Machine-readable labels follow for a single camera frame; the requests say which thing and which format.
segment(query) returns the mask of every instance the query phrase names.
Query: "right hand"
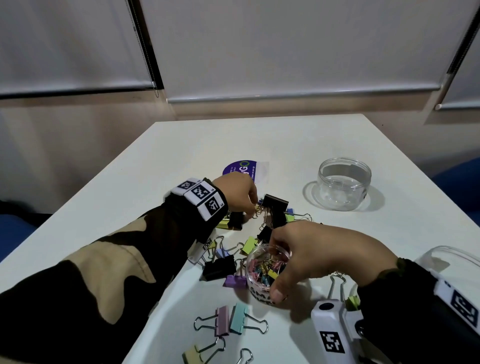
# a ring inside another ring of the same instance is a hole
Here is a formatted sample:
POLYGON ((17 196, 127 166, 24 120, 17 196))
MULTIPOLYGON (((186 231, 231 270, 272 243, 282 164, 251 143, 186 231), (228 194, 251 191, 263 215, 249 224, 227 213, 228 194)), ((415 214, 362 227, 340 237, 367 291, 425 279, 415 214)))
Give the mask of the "right hand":
POLYGON ((292 252, 286 268, 270 289, 275 303, 307 278, 320 278, 335 271, 348 274, 359 286, 373 282, 380 272, 396 268, 397 256, 380 241, 361 232, 301 220, 276 228, 270 246, 292 252))

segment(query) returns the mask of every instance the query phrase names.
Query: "left hand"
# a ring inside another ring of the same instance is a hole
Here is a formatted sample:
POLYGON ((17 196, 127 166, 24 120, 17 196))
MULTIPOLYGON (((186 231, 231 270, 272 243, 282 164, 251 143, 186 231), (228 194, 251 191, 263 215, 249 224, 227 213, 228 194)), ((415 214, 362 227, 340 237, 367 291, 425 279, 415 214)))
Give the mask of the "left hand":
POLYGON ((232 212, 245 212, 247 218, 255 213, 258 202, 257 187, 246 173, 232 172, 213 180, 227 199, 228 209, 232 212))

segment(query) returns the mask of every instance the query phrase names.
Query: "camouflage sleeve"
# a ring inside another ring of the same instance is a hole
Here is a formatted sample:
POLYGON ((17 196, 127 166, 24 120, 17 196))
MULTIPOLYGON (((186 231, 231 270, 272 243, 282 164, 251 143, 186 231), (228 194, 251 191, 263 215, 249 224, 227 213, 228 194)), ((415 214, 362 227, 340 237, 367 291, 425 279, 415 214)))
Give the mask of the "camouflage sleeve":
POLYGON ((6 334, 0 363, 121 363, 185 264, 196 232, 211 232, 227 210, 225 204, 206 222, 192 216, 196 207, 188 210, 182 203, 171 195, 162 206, 0 294, 6 334), (186 215, 192 229, 182 226, 186 215))

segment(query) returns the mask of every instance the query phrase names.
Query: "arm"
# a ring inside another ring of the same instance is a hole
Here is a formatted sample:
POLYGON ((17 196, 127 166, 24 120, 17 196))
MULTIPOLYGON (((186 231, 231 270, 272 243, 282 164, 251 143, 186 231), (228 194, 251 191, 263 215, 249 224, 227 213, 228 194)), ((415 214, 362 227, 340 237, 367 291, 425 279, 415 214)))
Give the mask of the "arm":
POLYGON ((480 355, 478 334, 434 295, 437 279, 378 240, 298 221, 274 229, 270 244, 292 251, 271 287, 274 301, 303 279, 340 271, 359 285, 365 338, 394 363, 467 363, 480 355))
POLYGON ((0 362, 4 356, 27 363, 121 363, 194 241, 206 241, 228 207, 249 216, 255 211, 248 175, 231 173, 213 185, 225 205, 210 211, 211 218, 170 194, 162 206, 0 294, 7 333, 0 362))

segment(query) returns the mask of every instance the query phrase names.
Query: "fingernail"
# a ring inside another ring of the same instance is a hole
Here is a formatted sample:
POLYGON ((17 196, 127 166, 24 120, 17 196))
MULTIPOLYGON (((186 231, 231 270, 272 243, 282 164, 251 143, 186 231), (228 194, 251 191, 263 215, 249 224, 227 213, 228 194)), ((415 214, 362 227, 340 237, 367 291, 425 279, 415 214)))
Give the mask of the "fingernail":
POLYGON ((283 293, 280 292, 279 290, 274 290, 274 291, 270 294, 270 298, 271 298, 272 301, 275 302, 275 303, 282 302, 282 300, 283 300, 283 293))

